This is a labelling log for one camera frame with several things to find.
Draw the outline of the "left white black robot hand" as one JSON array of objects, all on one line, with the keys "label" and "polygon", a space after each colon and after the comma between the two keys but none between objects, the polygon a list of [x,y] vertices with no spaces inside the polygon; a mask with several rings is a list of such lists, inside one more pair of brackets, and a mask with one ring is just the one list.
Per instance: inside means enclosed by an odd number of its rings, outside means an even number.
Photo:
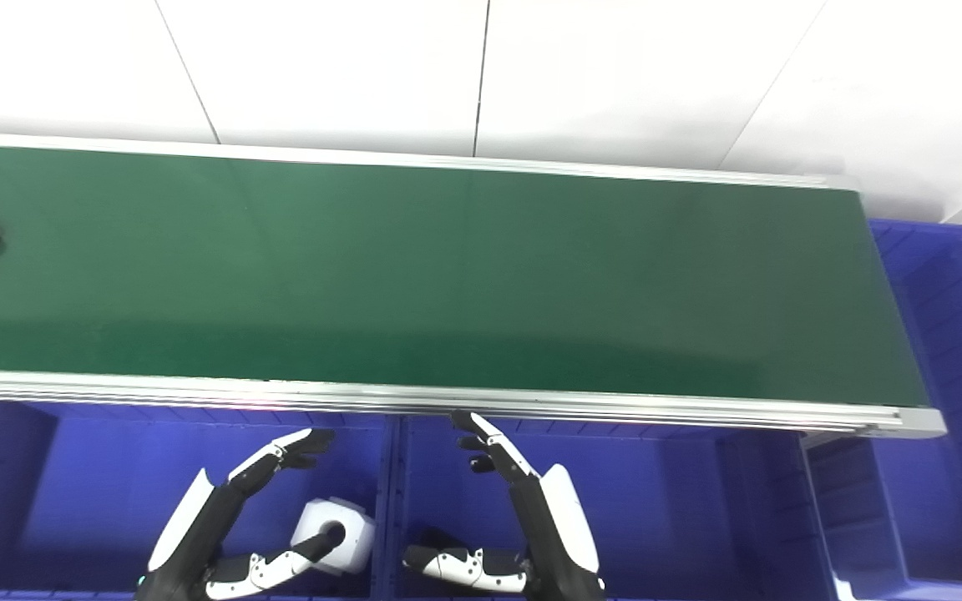
[{"label": "left white black robot hand", "polygon": [[268,552],[222,557],[222,543],[245,502],[284,469],[310,469],[328,452],[335,430],[305,427],[275,438],[214,486],[201,469],[150,553],[136,584],[137,600],[233,600],[256,596],[316,567],[344,543],[341,524]]}]

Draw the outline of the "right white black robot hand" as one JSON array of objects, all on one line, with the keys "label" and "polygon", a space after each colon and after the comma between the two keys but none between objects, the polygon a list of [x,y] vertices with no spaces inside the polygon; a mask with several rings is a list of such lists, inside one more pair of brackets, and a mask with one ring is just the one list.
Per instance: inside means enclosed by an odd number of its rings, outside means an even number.
[{"label": "right white black robot hand", "polygon": [[403,567],[428,578],[478,591],[520,593],[527,600],[604,600],[598,548],[583,503],[565,465],[538,472],[492,422],[455,410],[458,447],[474,452],[471,471],[496,472],[508,483],[524,535],[523,552],[462,545],[408,545]]}]

